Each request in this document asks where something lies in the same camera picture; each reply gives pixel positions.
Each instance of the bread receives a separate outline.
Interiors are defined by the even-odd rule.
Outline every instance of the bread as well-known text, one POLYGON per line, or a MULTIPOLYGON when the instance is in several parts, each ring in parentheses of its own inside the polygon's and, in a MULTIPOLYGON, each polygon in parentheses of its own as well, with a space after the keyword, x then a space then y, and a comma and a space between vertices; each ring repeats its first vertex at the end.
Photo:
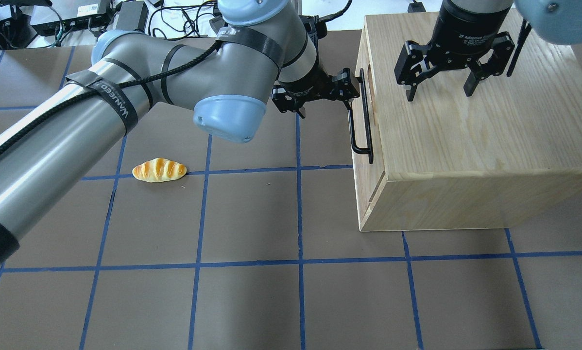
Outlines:
POLYGON ((187 167, 165 158, 155 158, 136 166, 131 173, 141 181, 164 182, 180 179, 187 174, 187 167))

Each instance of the toy bread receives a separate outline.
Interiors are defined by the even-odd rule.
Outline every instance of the toy bread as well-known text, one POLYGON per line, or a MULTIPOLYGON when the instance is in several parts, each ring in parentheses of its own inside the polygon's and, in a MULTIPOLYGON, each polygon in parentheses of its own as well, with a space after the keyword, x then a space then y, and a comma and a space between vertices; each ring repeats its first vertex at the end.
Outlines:
POLYGON ((136 166, 131 173, 141 181, 164 182, 180 179, 187 174, 187 167, 165 158, 155 158, 136 166))

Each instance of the wooden cabinet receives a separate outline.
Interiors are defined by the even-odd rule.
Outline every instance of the wooden cabinet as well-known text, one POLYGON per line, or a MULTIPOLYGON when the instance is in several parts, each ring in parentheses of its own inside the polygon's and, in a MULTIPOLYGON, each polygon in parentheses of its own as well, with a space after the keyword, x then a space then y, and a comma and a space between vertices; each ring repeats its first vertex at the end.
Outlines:
MULTIPOLYGON (((413 102, 393 69, 405 40, 425 44, 437 13, 367 16, 366 74, 375 162, 354 154, 361 231, 502 228, 582 191, 582 71, 569 46, 531 33, 511 78, 473 97, 469 70, 424 81, 413 102)), ((503 30, 517 38, 522 17, 503 30)), ((353 102, 363 139, 362 101, 353 102)))

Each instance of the wooden box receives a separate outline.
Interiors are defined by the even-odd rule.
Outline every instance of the wooden box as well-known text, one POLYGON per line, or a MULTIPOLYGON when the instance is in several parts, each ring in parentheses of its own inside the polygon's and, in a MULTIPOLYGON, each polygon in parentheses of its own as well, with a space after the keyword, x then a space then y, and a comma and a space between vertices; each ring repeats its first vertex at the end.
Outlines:
MULTIPOLYGON (((437 13, 366 16, 364 69, 375 162, 354 154, 361 231, 508 228, 582 191, 582 71, 569 46, 531 33, 511 78, 473 97, 469 70, 441 72, 407 102, 393 69, 405 40, 426 44, 437 13)), ((516 40, 522 17, 503 30, 516 40)), ((366 144, 362 101, 356 138, 366 144)))

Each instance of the tiled surface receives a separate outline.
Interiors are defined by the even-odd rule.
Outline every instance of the tiled surface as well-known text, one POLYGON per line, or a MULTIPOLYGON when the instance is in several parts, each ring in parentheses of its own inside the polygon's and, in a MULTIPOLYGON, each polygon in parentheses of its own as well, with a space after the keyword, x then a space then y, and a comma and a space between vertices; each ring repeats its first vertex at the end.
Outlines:
MULTIPOLYGON (((329 73, 358 40, 322 40, 329 73)), ((5 53, 0 132, 89 51, 5 53)), ((582 193, 507 231, 359 233, 345 110, 306 107, 239 146, 155 106, 0 270, 0 350, 582 348, 582 193), (131 178, 155 157, 191 173, 131 178)))
POLYGON ((582 349, 582 257, 520 259, 542 345, 582 349))
POLYGON ((184 349, 194 270, 104 271, 85 349, 184 349))
POLYGON ((76 349, 92 281, 92 272, 4 274, 0 350, 76 349))

